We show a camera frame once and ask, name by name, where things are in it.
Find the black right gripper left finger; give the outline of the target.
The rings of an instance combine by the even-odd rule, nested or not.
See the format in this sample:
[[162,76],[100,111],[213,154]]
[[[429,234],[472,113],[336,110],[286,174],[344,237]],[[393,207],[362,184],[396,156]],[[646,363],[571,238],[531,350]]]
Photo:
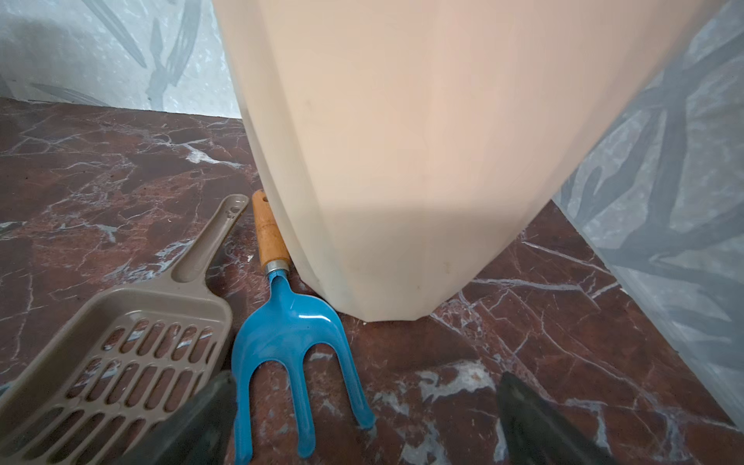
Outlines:
[[230,371],[222,371],[118,462],[222,464],[237,411],[236,380]]

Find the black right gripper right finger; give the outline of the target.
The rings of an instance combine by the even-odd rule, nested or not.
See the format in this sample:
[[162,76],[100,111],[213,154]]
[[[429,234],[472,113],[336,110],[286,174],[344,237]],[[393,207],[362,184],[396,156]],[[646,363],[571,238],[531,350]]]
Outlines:
[[497,405],[513,464],[616,463],[511,372],[501,377]]

